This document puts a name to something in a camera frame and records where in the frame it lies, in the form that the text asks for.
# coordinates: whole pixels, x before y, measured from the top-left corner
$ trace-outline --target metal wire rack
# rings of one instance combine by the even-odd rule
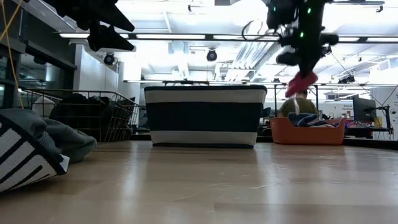
[[[93,136],[98,142],[125,141],[136,133],[139,105],[119,93],[38,89],[22,92],[26,109]]]

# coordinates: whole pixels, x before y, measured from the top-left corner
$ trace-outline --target wooden floor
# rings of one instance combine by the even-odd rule
[[[398,222],[398,152],[102,145],[67,175],[0,195],[0,223]]]

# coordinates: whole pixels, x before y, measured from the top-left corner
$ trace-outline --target orange basket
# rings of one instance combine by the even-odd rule
[[[346,119],[329,120],[339,123],[335,128],[293,127],[288,118],[271,119],[272,139],[278,144],[340,145],[343,143]]]

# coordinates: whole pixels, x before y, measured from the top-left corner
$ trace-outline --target black and white striped basket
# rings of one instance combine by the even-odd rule
[[[264,86],[145,88],[154,146],[253,148]]]
[[[0,192],[66,174],[69,158],[47,151],[33,136],[0,115]]]

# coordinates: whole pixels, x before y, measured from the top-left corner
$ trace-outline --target ceiling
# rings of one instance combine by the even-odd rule
[[[323,25],[326,31],[339,34],[398,35],[398,1],[384,1],[382,12],[376,12],[379,6],[326,5]],[[248,34],[262,34],[267,29],[264,22],[267,7],[261,0],[119,0],[116,5],[135,25],[135,33],[240,34],[251,20],[256,21],[250,25]],[[73,20],[57,17],[55,10],[41,0],[31,0],[23,7],[59,32],[82,32]],[[288,82],[298,71],[297,67],[276,64],[276,55],[282,49],[274,43],[130,41],[136,46],[136,52],[116,52],[116,56],[128,62],[131,60],[128,54],[136,55],[142,74],[152,78],[166,80],[179,74],[180,78],[190,79],[191,75],[196,80],[207,80],[211,72],[215,74],[211,77],[217,80],[250,78],[270,82],[280,78]],[[216,62],[207,62],[208,49],[216,50]],[[333,55],[321,59],[315,67],[322,83],[336,83],[346,75],[345,69],[355,74],[357,82],[366,83],[371,69],[378,69],[381,62],[398,57],[398,44],[338,44],[332,50]]]

